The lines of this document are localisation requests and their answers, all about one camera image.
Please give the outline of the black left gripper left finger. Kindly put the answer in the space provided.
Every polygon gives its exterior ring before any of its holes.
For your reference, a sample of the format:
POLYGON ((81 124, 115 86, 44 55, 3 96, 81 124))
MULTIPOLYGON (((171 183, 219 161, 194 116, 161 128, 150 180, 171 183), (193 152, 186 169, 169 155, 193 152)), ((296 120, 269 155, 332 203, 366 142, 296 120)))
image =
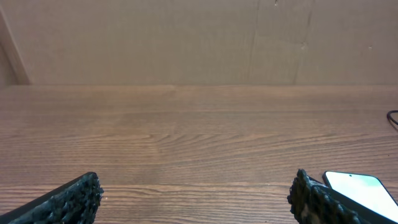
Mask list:
POLYGON ((47 194, 1 215, 8 224, 92 224, 104 190, 96 173, 87 172, 47 194))

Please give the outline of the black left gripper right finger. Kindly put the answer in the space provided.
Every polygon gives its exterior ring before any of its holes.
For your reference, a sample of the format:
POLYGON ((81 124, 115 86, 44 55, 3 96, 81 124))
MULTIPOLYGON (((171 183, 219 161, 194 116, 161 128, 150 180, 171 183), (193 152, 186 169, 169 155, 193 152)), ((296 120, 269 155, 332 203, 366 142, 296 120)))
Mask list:
POLYGON ((299 224, 393 224, 394 220, 366 208, 299 169, 287 201, 299 224))

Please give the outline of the Samsung Galaxy smartphone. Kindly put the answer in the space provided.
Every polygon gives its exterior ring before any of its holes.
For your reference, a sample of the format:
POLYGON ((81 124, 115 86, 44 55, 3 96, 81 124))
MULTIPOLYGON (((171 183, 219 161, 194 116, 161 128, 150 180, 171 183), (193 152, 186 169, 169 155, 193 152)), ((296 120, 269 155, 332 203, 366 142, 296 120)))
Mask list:
POLYGON ((331 189, 397 223, 397 202, 377 177, 326 171, 323 179, 331 189))

